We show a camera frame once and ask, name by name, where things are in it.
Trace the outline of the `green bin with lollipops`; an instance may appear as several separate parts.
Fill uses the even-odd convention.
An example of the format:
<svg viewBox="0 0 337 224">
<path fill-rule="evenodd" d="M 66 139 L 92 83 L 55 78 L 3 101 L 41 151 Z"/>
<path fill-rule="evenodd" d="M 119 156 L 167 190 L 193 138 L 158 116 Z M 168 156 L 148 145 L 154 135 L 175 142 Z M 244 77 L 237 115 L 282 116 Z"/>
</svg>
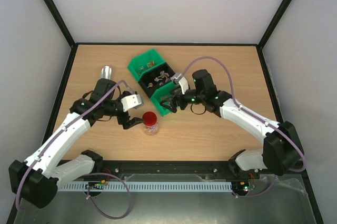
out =
<svg viewBox="0 0 337 224">
<path fill-rule="evenodd" d="M 164 58 L 153 48 L 132 58 L 127 69 L 136 81 L 139 81 L 143 74 L 163 63 Z"/>
</svg>

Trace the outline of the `black bin with swirl lollipops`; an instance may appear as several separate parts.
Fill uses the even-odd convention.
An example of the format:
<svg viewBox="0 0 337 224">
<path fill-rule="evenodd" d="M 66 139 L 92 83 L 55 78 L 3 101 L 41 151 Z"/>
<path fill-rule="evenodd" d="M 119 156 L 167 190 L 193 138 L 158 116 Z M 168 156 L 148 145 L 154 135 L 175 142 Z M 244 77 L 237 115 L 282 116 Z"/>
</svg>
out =
<svg viewBox="0 0 337 224">
<path fill-rule="evenodd" d="M 171 77 L 174 74 L 175 71 L 169 64 L 163 63 L 145 71 L 138 80 L 138 84 L 144 90 L 147 97 L 151 98 L 155 91 L 171 82 Z"/>
</svg>

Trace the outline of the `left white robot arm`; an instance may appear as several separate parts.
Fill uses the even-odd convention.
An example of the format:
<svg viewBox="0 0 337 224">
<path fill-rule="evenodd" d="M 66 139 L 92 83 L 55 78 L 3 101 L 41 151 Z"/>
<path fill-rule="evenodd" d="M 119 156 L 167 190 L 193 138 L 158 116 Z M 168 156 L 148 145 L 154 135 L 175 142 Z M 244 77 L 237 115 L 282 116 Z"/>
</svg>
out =
<svg viewBox="0 0 337 224">
<path fill-rule="evenodd" d="M 24 161 L 13 161 L 9 167 L 9 178 L 11 190 L 16 194 L 17 209 L 21 208 L 21 199 L 44 208 L 65 185 L 81 176 L 100 171 L 103 158 L 90 150 L 59 164 L 74 143 L 97 121 L 105 116 L 116 117 L 123 129 L 143 122 L 141 118 L 131 118 L 128 114 L 129 110 L 143 105 L 141 96 L 128 88 L 114 99 L 116 89 L 120 89 L 120 82 L 99 79 L 93 90 L 73 103 L 64 121 L 37 151 Z"/>
</svg>

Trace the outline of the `clear glass jar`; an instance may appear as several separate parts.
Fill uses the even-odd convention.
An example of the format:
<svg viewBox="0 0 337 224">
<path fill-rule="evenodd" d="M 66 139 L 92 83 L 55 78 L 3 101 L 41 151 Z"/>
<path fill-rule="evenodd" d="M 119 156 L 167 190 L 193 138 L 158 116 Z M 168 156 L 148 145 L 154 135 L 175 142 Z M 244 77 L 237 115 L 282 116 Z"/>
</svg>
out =
<svg viewBox="0 0 337 224">
<path fill-rule="evenodd" d="M 152 124 L 149 124 L 149 123 L 143 123 L 143 124 L 144 124 L 143 131 L 145 134 L 153 136 L 158 133 L 158 130 L 159 130 L 158 122 L 155 122 Z"/>
</svg>

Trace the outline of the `red jar lid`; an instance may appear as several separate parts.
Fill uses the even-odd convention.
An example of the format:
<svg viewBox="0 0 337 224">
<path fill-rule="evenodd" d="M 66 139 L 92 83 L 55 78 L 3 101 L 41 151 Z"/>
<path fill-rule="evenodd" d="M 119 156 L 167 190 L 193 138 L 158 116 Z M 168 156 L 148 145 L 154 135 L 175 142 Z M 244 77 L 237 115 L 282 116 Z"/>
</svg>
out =
<svg viewBox="0 0 337 224">
<path fill-rule="evenodd" d="M 142 116 L 143 123 L 147 126 L 155 125 L 157 123 L 157 116 L 152 111 L 147 111 Z"/>
</svg>

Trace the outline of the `green bin with gummy candies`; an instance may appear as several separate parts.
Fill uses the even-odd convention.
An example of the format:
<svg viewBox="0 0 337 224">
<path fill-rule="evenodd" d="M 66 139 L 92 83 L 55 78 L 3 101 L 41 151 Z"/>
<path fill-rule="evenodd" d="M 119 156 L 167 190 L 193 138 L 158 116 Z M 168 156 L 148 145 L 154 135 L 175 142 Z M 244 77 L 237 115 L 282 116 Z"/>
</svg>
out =
<svg viewBox="0 0 337 224">
<path fill-rule="evenodd" d="M 158 88 L 150 97 L 151 102 L 153 103 L 153 105 L 155 106 L 155 108 L 157 109 L 158 113 L 161 116 L 165 116 L 171 113 L 171 111 L 161 106 L 160 102 L 171 97 L 171 92 L 176 89 L 177 90 L 181 89 L 179 84 L 175 84 L 174 82 L 168 82 L 167 84 Z"/>
</svg>

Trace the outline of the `silver metal scoop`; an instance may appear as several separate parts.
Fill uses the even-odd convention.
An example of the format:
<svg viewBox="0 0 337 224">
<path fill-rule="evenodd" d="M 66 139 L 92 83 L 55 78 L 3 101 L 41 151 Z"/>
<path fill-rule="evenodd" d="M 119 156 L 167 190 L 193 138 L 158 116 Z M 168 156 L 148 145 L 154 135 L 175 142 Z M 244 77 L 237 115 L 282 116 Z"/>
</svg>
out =
<svg viewBox="0 0 337 224">
<path fill-rule="evenodd" d="M 112 77 L 112 68 L 110 66 L 104 66 L 101 69 L 100 78 L 111 80 Z"/>
</svg>

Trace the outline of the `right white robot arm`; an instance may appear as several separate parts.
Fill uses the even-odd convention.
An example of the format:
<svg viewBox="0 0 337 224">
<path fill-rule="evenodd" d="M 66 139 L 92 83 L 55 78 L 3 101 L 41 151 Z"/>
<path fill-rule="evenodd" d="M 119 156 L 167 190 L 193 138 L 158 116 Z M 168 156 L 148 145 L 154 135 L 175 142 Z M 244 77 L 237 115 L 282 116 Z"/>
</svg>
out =
<svg viewBox="0 0 337 224">
<path fill-rule="evenodd" d="M 293 124 L 270 120 L 248 109 L 232 94 L 218 90 L 211 74 L 205 69 L 195 71 L 192 77 L 193 89 L 182 74 L 174 74 L 171 81 L 176 87 L 160 104 L 173 113 L 178 108 L 185 109 L 187 105 L 201 104 L 209 113 L 237 124 L 259 140 L 262 149 L 243 149 L 230 158 L 230 173 L 234 177 L 240 178 L 249 170 L 267 169 L 278 176 L 294 170 L 304 153 Z"/>
</svg>

